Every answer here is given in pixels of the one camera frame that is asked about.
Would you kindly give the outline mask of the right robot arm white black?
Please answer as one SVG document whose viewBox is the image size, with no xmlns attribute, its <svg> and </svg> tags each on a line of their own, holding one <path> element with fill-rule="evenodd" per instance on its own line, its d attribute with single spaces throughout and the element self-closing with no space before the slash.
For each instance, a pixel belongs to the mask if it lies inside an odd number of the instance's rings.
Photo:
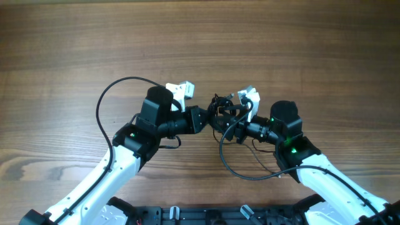
<svg viewBox="0 0 400 225">
<path fill-rule="evenodd" d="M 278 101 L 270 117 L 256 114 L 256 102 L 214 100 L 208 109 L 210 125 L 222 140 L 242 143 L 247 137 L 274 145 L 279 172 L 313 190 L 315 195 L 297 207 L 308 224 L 399 224 L 399 203 L 388 203 L 363 189 L 329 161 L 302 131 L 293 101 Z"/>
</svg>

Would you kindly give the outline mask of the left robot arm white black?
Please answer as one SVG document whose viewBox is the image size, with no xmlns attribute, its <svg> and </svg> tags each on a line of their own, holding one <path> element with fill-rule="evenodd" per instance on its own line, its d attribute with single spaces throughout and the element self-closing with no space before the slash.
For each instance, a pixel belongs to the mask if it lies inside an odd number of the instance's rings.
<svg viewBox="0 0 400 225">
<path fill-rule="evenodd" d="M 148 89 L 136 122 L 124 125 L 113 137 L 102 161 L 64 199 L 44 214 L 30 210 L 21 224 L 94 224 L 101 210 L 161 147 L 162 138 L 196 134 L 206 124 L 206 112 L 187 107 L 192 84 L 167 84 Z"/>
</svg>

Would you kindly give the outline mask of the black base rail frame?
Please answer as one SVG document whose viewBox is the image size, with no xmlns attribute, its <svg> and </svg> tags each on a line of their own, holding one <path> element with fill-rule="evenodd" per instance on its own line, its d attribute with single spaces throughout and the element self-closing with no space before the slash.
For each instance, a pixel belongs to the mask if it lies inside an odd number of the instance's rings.
<svg viewBox="0 0 400 225">
<path fill-rule="evenodd" d="M 170 215 L 168 207 L 135 207 L 134 224 L 186 225 L 186 224 L 304 224 L 291 205 L 251 207 L 253 215 L 247 218 L 239 207 L 181 207 L 179 216 Z"/>
</svg>

